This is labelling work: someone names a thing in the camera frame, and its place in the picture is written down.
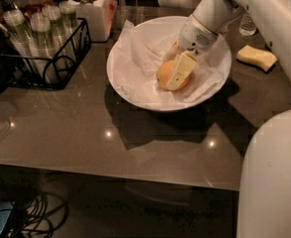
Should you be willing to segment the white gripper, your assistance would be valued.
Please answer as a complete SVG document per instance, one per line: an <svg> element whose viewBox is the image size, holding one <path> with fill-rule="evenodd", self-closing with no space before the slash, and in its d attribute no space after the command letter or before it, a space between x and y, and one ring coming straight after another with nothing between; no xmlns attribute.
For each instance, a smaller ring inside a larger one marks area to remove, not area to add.
<svg viewBox="0 0 291 238"><path fill-rule="evenodd" d="M182 88L197 64L196 56L203 54L217 41L218 35L204 27L195 17L188 17L175 40L163 56L163 62L173 60L174 65L166 86L169 90Z"/></svg>

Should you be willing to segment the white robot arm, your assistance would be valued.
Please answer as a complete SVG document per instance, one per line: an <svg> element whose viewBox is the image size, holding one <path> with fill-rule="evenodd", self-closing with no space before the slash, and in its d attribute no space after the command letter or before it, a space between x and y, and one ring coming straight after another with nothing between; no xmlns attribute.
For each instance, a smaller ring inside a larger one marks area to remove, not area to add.
<svg viewBox="0 0 291 238"><path fill-rule="evenodd" d="M291 97L291 0L202 0L178 37L182 50L211 48L199 37L216 32L237 13L249 14L277 56L275 74L260 81L260 104ZM291 108L270 117L252 136L241 166L236 238L291 238Z"/></svg>

